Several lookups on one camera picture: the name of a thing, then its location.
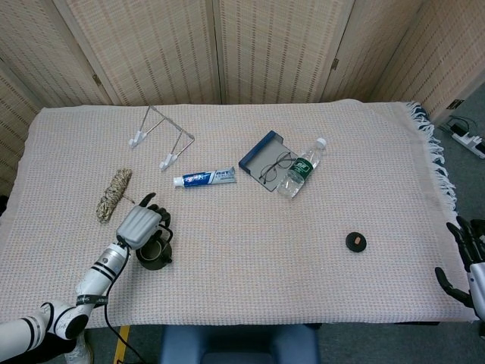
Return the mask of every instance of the plastic bottle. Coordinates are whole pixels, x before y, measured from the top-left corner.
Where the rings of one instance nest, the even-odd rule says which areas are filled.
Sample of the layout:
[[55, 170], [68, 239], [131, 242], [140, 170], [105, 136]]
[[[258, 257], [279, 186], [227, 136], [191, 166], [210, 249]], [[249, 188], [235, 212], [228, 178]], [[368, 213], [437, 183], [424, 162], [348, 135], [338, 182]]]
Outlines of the plastic bottle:
[[295, 160], [285, 178], [278, 185], [277, 190], [280, 194], [292, 199], [300, 191], [311, 171], [320, 163], [326, 145], [327, 142], [324, 138], [318, 138], [310, 148]]

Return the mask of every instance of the toothpaste tube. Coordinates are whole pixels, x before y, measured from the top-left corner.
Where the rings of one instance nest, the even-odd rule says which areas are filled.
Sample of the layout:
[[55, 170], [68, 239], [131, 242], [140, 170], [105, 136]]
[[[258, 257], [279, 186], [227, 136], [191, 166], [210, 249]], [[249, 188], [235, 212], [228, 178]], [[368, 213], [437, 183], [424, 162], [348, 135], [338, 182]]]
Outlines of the toothpaste tube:
[[218, 169], [212, 172], [199, 172], [186, 174], [182, 177], [174, 178], [175, 187], [203, 186], [205, 184], [228, 184], [236, 182], [236, 172], [234, 167], [230, 169]]

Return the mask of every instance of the woven room divider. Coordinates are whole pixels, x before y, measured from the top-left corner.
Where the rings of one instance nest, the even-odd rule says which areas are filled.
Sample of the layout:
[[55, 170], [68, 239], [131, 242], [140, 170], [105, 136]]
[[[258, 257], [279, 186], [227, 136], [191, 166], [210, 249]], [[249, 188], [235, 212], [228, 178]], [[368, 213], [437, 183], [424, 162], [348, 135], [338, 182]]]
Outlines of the woven room divider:
[[220, 102], [205, 0], [67, 4], [122, 105]]
[[0, 195], [8, 195], [14, 186], [30, 122], [40, 106], [18, 86], [15, 76], [6, 72], [3, 64], [0, 66]]
[[485, 81], [484, 18], [483, 0], [426, 2], [370, 100], [417, 100], [433, 121], [443, 121], [468, 85]]
[[321, 101], [368, 101], [422, 3], [356, 0]]
[[107, 100], [66, 43], [67, 28], [56, 27], [55, 9], [46, 4], [49, 2], [42, 0], [2, 0], [0, 58], [44, 106], [105, 104]]
[[226, 103], [318, 102], [352, 3], [214, 0]]

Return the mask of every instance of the toothpaste cap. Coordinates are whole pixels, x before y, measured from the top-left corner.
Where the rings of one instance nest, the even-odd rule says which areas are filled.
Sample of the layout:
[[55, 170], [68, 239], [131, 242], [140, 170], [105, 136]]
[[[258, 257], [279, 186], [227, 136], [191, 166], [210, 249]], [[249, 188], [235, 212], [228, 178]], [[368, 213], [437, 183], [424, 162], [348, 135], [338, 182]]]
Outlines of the toothpaste cap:
[[174, 186], [183, 187], [183, 177], [174, 177]]

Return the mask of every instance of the floor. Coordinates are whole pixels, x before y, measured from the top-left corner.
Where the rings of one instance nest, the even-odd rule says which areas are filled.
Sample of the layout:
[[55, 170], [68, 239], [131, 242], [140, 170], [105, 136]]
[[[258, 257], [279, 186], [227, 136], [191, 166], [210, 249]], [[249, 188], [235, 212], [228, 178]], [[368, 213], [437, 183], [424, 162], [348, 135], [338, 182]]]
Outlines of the floor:
[[[454, 112], [475, 121], [470, 131], [485, 136], [485, 85]], [[456, 185], [458, 213], [466, 219], [485, 218], [485, 160], [457, 144], [448, 132], [436, 129], [442, 141], [449, 179]], [[155, 363], [161, 343], [161, 326], [130, 328], [129, 342], [145, 358]], [[318, 330], [322, 363], [478, 363], [485, 358], [485, 340], [478, 336], [478, 323], [424, 325], [323, 325]], [[107, 329], [87, 331], [95, 352], [95, 363], [113, 362], [116, 337]], [[137, 362], [129, 350], [127, 362]], [[59, 357], [50, 363], [63, 363]]]

